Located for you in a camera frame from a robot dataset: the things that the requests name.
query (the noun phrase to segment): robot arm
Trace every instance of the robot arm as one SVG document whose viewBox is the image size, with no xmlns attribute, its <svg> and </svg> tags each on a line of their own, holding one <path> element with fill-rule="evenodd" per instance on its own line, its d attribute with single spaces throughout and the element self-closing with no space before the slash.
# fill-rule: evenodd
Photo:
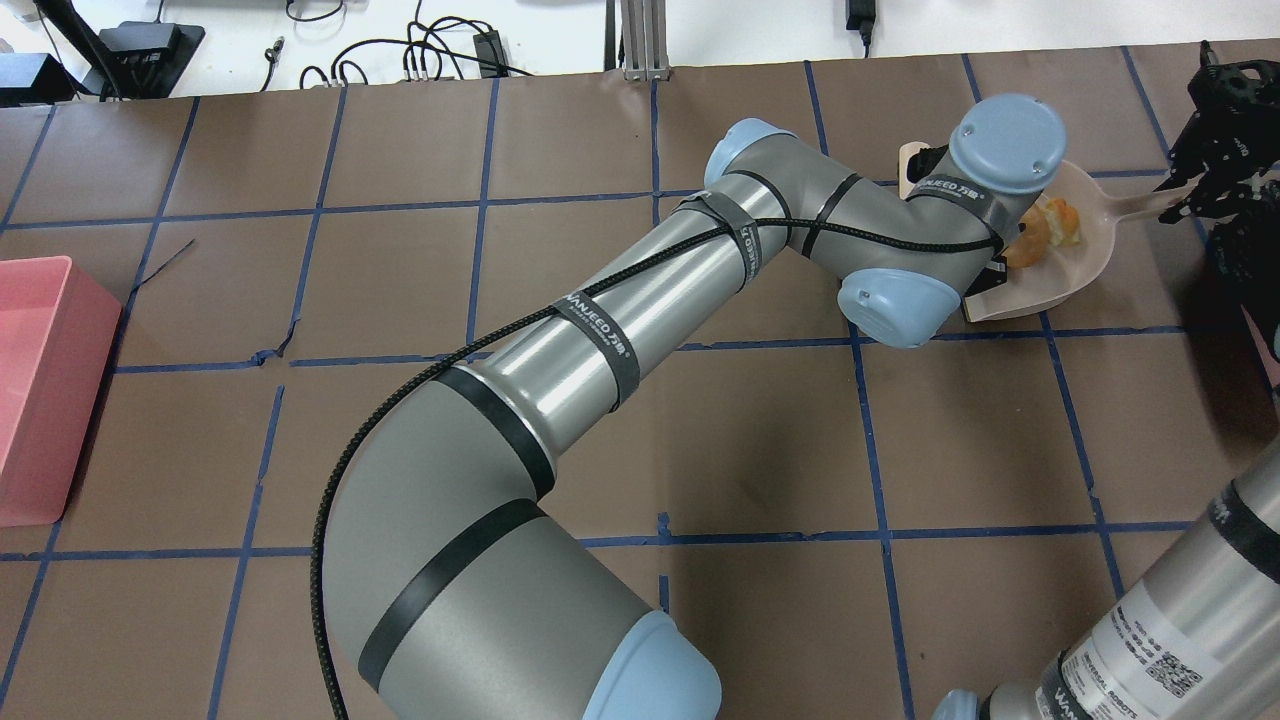
<svg viewBox="0 0 1280 720">
<path fill-rule="evenodd" d="M 705 191 L 489 360 L 433 368 L 361 428 L 316 528 L 321 659 L 326 615 L 402 717 L 713 717 L 710 664 L 538 509 L 557 459 L 783 246 L 844 278 L 864 332 L 924 343 L 1065 142 L 1048 106 L 992 97 L 902 201 L 785 131 L 735 126 Z"/>
</svg>

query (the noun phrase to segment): white surface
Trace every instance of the white surface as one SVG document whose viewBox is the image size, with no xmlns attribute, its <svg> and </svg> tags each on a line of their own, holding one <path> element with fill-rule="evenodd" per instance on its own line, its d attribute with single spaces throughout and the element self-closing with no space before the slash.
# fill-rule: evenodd
<svg viewBox="0 0 1280 720">
<path fill-rule="evenodd" d="M 4 0 L 18 5 L 29 0 Z M 335 0 L 300 0 L 314 15 Z M 156 0 L 79 0 L 95 29 L 155 17 Z M 308 24 L 284 17 L 284 0 L 168 0 L 164 19 L 209 31 L 175 95 L 250 92 L 266 72 L 262 50 L 285 38 L 273 88 L 297 87 L 310 64 L 328 69 L 334 54 L 367 37 L 402 37 L 412 0 L 353 0 L 344 15 Z M 719 65 L 861 56 L 856 33 L 844 29 L 845 0 L 668 0 L 668 51 L 673 65 Z M 424 3 L 424 20 L 461 14 L 493 23 L 508 59 L 535 74 L 600 69 L 604 3 L 600 0 L 470 0 Z M 1243 40 L 1280 36 L 1276 0 L 879 0 L 873 56 L 1094 47 Z M 0 37 L 18 51 L 47 51 L 38 24 L 0 12 Z M 468 32 L 451 45 L 472 54 Z M 68 64 L 74 51 L 63 45 Z M 401 49 L 353 54 L 374 82 L 402 78 Z M 476 77 L 474 64 L 465 65 Z"/>
</svg>

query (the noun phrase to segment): pink plastic container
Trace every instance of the pink plastic container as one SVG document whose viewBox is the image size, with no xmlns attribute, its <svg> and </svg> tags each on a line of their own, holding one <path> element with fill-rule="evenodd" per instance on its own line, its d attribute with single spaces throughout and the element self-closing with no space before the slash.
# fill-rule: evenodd
<svg viewBox="0 0 1280 720">
<path fill-rule="evenodd" d="M 0 261 L 0 528 L 61 516 L 119 318 L 70 258 Z"/>
</svg>

